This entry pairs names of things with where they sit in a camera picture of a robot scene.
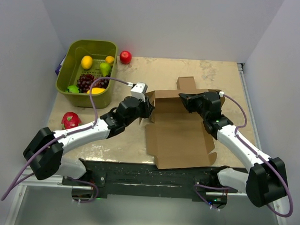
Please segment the dark purple grapes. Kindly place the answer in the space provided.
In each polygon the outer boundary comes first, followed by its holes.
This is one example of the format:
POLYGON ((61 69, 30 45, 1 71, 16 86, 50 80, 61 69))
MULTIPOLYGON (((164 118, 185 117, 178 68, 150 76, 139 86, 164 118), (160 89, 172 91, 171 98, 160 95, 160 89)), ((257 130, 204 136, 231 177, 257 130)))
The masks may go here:
MULTIPOLYGON (((86 93, 91 84, 98 79, 98 77, 94 77, 91 74, 81 74, 79 78, 77 79, 77 84, 76 86, 80 89, 81 93, 86 93)), ((109 79, 101 79, 95 82, 93 88, 98 87, 98 88, 103 88, 106 89, 109 85, 109 79)))

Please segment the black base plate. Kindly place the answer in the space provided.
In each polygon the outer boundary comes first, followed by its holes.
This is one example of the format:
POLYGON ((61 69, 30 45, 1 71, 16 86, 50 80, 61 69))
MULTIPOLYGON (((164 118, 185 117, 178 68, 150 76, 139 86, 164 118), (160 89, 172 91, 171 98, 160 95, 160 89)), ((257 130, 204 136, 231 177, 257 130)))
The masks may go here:
POLYGON ((76 182, 62 179, 64 186, 73 186, 74 198, 89 197, 89 191, 81 187, 93 183, 98 197, 130 195, 165 197, 201 201, 206 192, 235 192, 219 183, 217 172, 221 167, 197 167, 181 169, 158 169, 153 164, 83 161, 86 173, 76 182))

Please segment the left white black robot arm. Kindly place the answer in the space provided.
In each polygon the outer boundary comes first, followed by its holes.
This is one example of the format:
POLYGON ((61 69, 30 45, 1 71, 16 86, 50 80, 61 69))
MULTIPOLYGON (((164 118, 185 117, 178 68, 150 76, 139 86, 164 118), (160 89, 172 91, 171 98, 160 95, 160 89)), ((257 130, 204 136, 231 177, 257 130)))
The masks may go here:
POLYGON ((96 122, 54 132, 48 127, 40 129, 23 156, 38 180, 60 174, 74 178, 79 185, 87 185, 91 173, 84 163, 80 160, 66 162, 63 155, 85 144, 123 133, 137 119, 148 119, 154 108, 149 98, 128 96, 96 122))

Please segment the aluminium frame rail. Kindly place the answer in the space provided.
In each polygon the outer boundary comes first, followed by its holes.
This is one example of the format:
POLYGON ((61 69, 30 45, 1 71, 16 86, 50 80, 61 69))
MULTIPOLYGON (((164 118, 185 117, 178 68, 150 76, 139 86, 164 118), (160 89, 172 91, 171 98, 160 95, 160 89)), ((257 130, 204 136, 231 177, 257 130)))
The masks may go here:
MULTIPOLYGON (((242 133, 260 145, 241 66, 235 62, 136 57, 119 64, 118 78, 143 81, 150 90, 173 89, 178 77, 192 76, 198 88, 218 88, 234 97, 247 113, 242 133)), ((8 225, 287 225, 267 207, 256 208, 247 197, 230 194, 223 211, 188 199, 113 195, 77 204, 60 176, 25 180, 17 189, 8 225)))

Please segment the blue white booklet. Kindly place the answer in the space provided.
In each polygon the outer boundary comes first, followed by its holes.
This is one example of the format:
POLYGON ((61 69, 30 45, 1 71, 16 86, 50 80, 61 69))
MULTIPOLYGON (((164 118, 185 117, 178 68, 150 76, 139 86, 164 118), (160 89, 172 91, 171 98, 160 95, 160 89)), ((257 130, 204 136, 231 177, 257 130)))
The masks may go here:
POLYGON ((56 69, 55 69, 55 74, 56 74, 56 75, 59 75, 59 73, 60 73, 60 71, 61 71, 61 68, 62 68, 62 66, 63 66, 63 64, 64 64, 65 59, 66 59, 66 55, 63 56, 63 58, 62 58, 60 64, 58 64, 58 66, 56 67, 56 69))

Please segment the brown cardboard box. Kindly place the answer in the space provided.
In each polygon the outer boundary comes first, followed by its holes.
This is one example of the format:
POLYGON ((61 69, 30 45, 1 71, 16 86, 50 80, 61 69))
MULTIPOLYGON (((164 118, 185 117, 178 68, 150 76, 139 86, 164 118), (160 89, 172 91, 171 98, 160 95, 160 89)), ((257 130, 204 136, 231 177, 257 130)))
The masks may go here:
POLYGON ((217 153, 213 137, 197 113, 188 113, 179 93, 197 94, 194 78, 178 77, 177 89, 147 92, 154 110, 145 126, 146 152, 158 169, 212 166, 217 153))

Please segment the yellow mango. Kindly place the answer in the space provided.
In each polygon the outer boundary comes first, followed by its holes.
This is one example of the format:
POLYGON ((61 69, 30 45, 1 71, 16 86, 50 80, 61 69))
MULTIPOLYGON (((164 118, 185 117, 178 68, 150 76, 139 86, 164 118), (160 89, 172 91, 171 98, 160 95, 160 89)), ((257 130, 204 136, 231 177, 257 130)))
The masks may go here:
POLYGON ((87 94, 101 94, 105 91, 105 88, 100 88, 100 87, 94 87, 91 90, 87 90, 87 94))

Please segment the yellow lemon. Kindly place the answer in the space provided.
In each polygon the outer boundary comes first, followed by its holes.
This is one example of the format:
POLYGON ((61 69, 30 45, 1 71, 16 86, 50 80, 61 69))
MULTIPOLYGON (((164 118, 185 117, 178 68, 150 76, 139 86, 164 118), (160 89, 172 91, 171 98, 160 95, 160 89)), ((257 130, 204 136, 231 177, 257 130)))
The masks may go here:
POLYGON ((89 55, 86 55, 81 59, 81 67, 85 70, 89 70, 92 64, 93 64, 93 59, 89 55))

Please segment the small orange fruit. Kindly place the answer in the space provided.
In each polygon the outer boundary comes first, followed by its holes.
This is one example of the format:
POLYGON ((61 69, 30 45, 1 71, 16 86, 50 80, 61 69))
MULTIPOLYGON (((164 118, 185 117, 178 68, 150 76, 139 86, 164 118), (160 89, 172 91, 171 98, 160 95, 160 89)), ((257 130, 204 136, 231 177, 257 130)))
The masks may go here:
POLYGON ((113 56, 109 55, 109 56, 106 56, 105 61, 106 61, 110 66, 113 66, 113 65, 114 65, 114 62, 115 62, 115 59, 114 59, 113 56))

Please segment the green plastic basket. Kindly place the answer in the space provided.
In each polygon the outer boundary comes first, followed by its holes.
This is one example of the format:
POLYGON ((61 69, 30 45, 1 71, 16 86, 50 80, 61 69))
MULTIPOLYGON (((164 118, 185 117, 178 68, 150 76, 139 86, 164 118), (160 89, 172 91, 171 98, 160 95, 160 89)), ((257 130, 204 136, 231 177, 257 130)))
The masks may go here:
POLYGON ((116 77, 117 73, 117 46, 110 41, 100 40, 78 40, 71 44, 64 64, 61 68, 56 81, 57 91, 65 96, 65 98, 76 107, 91 107, 89 94, 87 93, 66 93, 65 89, 70 85, 76 85, 77 79, 81 74, 91 74, 94 77, 101 78, 99 65, 104 63, 106 56, 113 56, 114 65, 108 77, 116 77), (81 59, 89 55, 93 59, 93 64, 89 70, 81 67, 81 59))

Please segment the green pear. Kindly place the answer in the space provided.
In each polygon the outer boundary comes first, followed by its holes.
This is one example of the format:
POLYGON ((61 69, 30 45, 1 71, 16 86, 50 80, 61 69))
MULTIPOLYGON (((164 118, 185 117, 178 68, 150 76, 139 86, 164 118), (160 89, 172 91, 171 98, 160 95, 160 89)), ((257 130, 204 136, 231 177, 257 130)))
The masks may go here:
POLYGON ((111 65, 107 62, 100 63, 99 68, 103 77, 108 76, 111 72, 111 65))

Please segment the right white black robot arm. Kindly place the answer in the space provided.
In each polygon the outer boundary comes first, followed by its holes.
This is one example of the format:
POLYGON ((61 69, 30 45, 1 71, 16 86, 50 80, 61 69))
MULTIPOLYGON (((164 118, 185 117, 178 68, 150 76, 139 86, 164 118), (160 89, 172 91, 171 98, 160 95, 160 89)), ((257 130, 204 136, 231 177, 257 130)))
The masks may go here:
POLYGON ((284 162, 256 148, 239 132, 239 127, 222 114, 221 101, 227 97, 223 91, 192 95, 180 93, 179 97, 187 111, 199 114, 206 131, 226 146, 247 170, 247 173, 232 168, 220 170, 209 180, 212 190, 219 192, 225 187, 232 187, 243 191, 256 207, 283 197, 292 200, 284 162))

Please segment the red apple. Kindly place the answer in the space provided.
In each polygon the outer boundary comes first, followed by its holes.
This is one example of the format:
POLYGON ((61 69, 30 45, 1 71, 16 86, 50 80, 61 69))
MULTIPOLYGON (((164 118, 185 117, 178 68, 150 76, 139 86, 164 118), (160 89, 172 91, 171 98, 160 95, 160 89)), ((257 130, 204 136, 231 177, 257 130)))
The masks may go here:
POLYGON ((121 51, 119 58, 122 64, 129 64, 132 60, 132 54, 129 51, 124 50, 121 51))

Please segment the pink dragon fruit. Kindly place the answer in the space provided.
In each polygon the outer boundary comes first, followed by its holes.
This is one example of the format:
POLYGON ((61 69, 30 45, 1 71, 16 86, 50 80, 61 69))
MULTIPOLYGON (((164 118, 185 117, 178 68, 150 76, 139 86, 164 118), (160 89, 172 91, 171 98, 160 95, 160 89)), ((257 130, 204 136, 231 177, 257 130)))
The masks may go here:
POLYGON ((74 112, 67 112, 63 115, 61 125, 63 130, 76 128, 81 125, 81 119, 74 112))

